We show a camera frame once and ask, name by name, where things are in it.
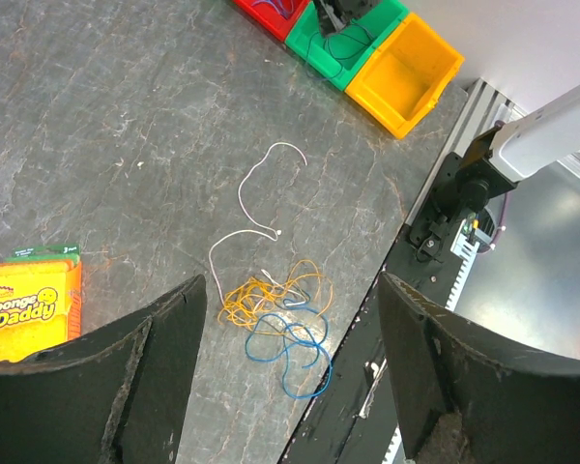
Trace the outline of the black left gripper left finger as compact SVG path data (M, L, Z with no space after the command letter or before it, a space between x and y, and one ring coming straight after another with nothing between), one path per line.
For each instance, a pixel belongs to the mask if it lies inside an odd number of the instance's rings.
M73 341L0 362L0 463L173 463L207 313L203 275Z

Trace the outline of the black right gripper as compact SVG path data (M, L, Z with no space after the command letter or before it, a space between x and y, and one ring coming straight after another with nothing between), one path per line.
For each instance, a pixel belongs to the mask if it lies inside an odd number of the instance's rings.
M341 32L353 20L367 15L379 0L313 0L318 27L324 37Z

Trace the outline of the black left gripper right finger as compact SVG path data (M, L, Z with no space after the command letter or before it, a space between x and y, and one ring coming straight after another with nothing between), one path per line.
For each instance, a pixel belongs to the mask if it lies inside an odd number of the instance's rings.
M580 463L580 361L487 330L396 275L378 308L415 463Z

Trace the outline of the green storage bin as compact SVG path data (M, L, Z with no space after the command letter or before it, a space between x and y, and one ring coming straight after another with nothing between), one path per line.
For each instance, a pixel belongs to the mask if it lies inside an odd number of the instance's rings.
M408 13L408 8L399 1L381 1L341 32L324 37L318 27L315 7L309 2L285 44L304 60L308 77L328 81L344 91Z

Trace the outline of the red storage bin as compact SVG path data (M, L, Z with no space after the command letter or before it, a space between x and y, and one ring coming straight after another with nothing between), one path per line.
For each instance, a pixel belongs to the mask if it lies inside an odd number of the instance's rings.
M309 1L233 0L233 3L284 43Z

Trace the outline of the yellow storage bin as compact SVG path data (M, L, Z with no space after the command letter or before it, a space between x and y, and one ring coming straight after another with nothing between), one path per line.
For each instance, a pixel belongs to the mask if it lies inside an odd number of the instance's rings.
M345 89L395 138L404 138L458 74L464 56L410 13L376 47Z

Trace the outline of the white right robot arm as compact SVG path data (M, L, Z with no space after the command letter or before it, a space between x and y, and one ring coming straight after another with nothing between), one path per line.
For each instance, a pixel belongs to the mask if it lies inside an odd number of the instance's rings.
M330 39L368 15L387 34L372 37L371 55L347 87L353 100L397 138L436 105L463 58L416 14L395 21L376 1L318 1L320 32ZM412 262L439 259L458 225L488 201L540 169L580 150L580 84L526 116L477 136L455 170L435 181L394 251Z

